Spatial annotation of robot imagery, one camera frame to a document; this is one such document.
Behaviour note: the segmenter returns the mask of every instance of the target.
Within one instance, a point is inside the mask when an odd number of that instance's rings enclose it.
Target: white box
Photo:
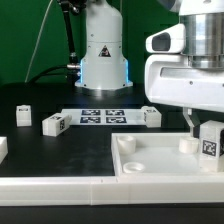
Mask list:
[[[8,154],[7,138],[0,137],[0,164]]]
[[[199,166],[207,171],[224,171],[224,123],[208,121],[200,126]]]
[[[161,127],[162,115],[155,107],[144,106],[141,110],[144,113],[144,121],[148,128]]]
[[[16,107],[17,127],[31,126],[31,107],[29,105],[21,105]]]
[[[43,135],[58,136],[70,127],[71,115],[56,113],[42,121]]]

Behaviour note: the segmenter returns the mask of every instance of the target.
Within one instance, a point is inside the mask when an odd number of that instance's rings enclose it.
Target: black cable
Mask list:
[[[49,72],[52,72],[52,71],[55,71],[55,70],[65,69],[65,68],[67,68],[67,65],[59,65],[59,66],[54,66],[54,67],[48,68],[48,69],[42,71],[42,72],[41,72],[40,74],[38,74],[37,76],[33,77],[33,78],[28,82],[28,84],[33,84],[33,83],[35,83],[38,79],[40,79],[41,77],[44,77],[44,76],[65,75],[64,73],[49,73]]]

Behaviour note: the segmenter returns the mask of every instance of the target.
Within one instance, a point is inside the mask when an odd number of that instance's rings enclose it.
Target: green wall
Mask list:
[[[0,1],[0,85],[24,82],[40,25],[50,0]],[[120,8],[120,0],[108,0]],[[176,14],[167,12],[156,0],[122,0],[123,53],[129,60],[129,76],[142,83],[144,64],[148,57],[145,39],[152,33],[178,22]],[[85,15],[71,17],[78,56],[85,54]],[[30,77],[68,61],[67,38],[61,8],[54,0],[43,31]],[[64,81],[50,78],[49,82]]]

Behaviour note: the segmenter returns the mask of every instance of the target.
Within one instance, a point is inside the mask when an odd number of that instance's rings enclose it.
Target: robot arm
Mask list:
[[[157,0],[163,7],[171,12],[179,12],[183,0]]]

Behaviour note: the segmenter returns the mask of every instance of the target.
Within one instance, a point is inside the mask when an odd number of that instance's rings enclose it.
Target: white block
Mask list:
[[[67,130],[72,120],[71,115],[56,113],[42,121],[43,135],[58,136]]]
[[[31,107],[29,105],[21,105],[16,107],[17,127],[31,126]]]
[[[205,171],[224,171],[224,123],[208,121],[200,127],[199,166]]]
[[[162,115],[155,107],[144,106],[141,110],[148,128],[161,127]]]
[[[8,154],[7,138],[0,137],[0,164]]]

